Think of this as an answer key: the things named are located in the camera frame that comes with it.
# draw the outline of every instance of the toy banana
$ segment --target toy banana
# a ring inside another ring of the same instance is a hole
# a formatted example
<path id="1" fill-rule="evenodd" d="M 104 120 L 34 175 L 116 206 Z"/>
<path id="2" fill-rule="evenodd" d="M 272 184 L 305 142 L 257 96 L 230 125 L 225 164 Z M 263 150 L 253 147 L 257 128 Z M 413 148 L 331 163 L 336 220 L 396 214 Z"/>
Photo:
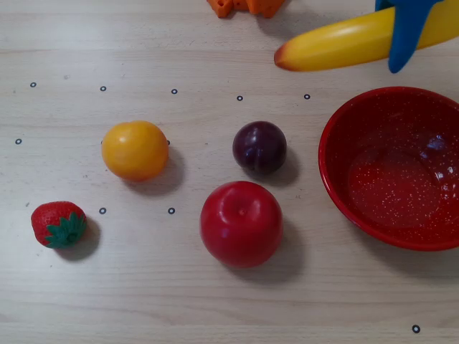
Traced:
<path id="1" fill-rule="evenodd" d="M 285 43 L 274 62 L 286 70 L 310 72 L 384 59 L 391 49 L 394 20 L 392 7 L 306 32 Z M 444 0 L 433 6 L 417 48 L 457 36 L 459 0 Z"/>

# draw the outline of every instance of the strawberry leaves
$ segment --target strawberry leaves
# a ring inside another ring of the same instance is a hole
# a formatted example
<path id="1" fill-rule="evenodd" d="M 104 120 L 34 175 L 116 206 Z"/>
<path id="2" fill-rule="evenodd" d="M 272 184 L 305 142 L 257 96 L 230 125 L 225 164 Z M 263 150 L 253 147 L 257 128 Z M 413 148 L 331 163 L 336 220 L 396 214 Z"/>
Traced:
<path id="1" fill-rule="evenodd" d="M 73 246 L 85 232 L 86 225 L 85 216 L 82 215 L 78 218 L 75 212 L 70 214 L 69 219 L 61 217 L 59 226 L 47 226 L 48 232 L 51 233 L 51 236 L 45 238 L 49 242 L 47 247 L 64 249 Z"/>

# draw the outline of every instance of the red apple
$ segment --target red apple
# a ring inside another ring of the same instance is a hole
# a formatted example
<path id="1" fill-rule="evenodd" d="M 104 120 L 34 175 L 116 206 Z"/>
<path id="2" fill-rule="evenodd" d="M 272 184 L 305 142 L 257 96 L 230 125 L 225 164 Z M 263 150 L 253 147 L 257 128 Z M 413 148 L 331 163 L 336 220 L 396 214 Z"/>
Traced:
<path id="1" fill-rule="evenodd" d="M 282 211 L 262 186 L 237 181 L 220 186 L 201 213 L 201 238 L 209 252 L 233 267 L 267 261 L 283 234 Z"/>

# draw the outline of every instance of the dark purple plum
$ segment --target dark purple plum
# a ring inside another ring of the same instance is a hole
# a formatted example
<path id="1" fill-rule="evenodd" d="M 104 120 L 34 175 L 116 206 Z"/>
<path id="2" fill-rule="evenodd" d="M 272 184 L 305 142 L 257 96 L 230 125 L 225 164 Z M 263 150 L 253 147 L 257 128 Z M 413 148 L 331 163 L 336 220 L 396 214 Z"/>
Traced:
<path id="1" fill-rule="evenodd" d="M 232 153 L 241 167 L 259 174 L 269 174 L 284 164 L 287 140 L 282 130 L 272 123 L 253 122 L 236 134 Z"/>

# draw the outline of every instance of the blue toy part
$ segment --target blue toy part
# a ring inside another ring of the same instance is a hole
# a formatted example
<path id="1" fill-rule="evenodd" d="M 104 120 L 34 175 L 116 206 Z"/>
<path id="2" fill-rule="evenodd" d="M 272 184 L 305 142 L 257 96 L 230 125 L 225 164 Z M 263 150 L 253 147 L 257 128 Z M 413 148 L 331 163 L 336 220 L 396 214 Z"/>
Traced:
<path id="1" fill-rule="evenodd" d="M 395 6 L 389 70 L 398 73 L 415 53 L 430 10 L 443 0 L 376 0 L 376 10 Z"/>

